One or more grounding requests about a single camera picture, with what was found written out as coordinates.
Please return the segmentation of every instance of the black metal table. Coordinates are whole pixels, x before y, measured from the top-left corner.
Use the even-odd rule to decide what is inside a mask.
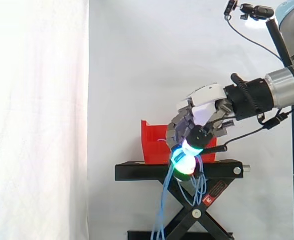
[[[182,196],[177,181],[171,180],[168,191],[183,205],[183,209],[165,228],[166,240],[234,240],[232,233],[226,232],[207,210],[235,179],[243,178],[244,166],[239,161],[225,160],[204,163],[203,167],[208,181],[207,193],[200,206],[190,206]],[[163,184],[167,171],[168,165],[126,162],[115,166],[115,181],[157,180]],[[186,190],[184,193],[193,202],[193,196]],[[199,222],[208,233],[188,232],[195,222]],[[128,240],[150,240],[150,237],[150,231],[128,231]]]

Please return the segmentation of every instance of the white backdrop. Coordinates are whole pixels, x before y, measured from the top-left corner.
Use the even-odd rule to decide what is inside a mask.
[[[88,1],[0,0],[0,240],[86,240]]]
[[[282,1],[251,0],[276,8]],[[167,124],[175,105],[194,89],[230,75],[264,77],[282,64],[236,35],[223,19],[227,0],[95,0],[90,5],[88,111],[89,230],[92,240],[126,239],[127,230],[149,231],[161,194],[157,182],[114,182],[114,165],[142,161],[140,120]],[[275,51],[268,31],[232,23]],[[241,240],[293,240],[290,120],[230,144],[217,159],[251,165],[209,212]],[[237,122],[226,140],[259,128]],[[169,222],[181,206],[171,198]]]

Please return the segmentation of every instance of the led light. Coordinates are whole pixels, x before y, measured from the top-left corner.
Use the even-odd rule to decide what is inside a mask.
[[[187,156],[193,156],[193,157],[199,155],[203,151],[203,149],[195,149],[195,148],[191,147],[187,143],[187,140],[183,141],[182,150]]]
[[[171,162],[175,169],[184,175],[193,174],[196,168],[195,157],[191,155],[186,155],[182,148],[178,148],[172,154]]]

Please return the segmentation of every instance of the black cable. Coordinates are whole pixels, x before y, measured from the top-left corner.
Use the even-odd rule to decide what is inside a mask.
[[[281,111],[282,111],[282,108],[278,110],[276,116],[279,116],[279,114],[281,113]]]
[[[269,50],[268,48],[266,48],[265,46],[247,38],[246,36],[244,36],[243,34],[241,34],[240,32],[238,32],[230,23],[231,20],[231,16],[226,16],[225,20],[227,21],[228,25],[231,27],[232,30],[234,30],[239,36],[241,36],[242,38],[246,39],[247,41],[251,42],[252,44],[257,45],[258,47],[263,48],[264,50],[266,50],[267,52],[271,53],[272,55],[274,55],[276,58],[278,58],[281,61],[281,58],[279,56],[277,56],[277,54],[273,53],[271,50]]]
[[[231,143],[231,142],[234,142],[234,141],[237,141],[237,140],[240,140],[240,139],[244,139],[244,138],[246,138],[246,137],[248,137],[248,136],[250,136],[250,135],[256,134],[256,133],[258,133],[258,132],[260,132],[261,130],[264,130],[264,129],[265,129],[265,128],[262,127],[262,128],[260,128],[260,129],[258,129],[258,130],[252,131],[252,132],[247,133],[247,134],[245,134],[245,135],[242,135],[242,136],[239,136],[239,137],[233,138],[233,139],[227,141],[227,142],[224,144],[224,146],[227,146],[227,144],[229,144],[229,143]]]

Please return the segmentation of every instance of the silver bolt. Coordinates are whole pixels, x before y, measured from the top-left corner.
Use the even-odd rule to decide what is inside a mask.
[[[235,167],[235,168],[233,169],[233,173],[236,174],[236,175],[240,175],[240,174],[241,174],[241,168],[239,168],[239,167]]]
[[[200,210],[194,210],[192,211],[192,216],[195,218],[195,219],[199,219],[201,217],[201,211]]]

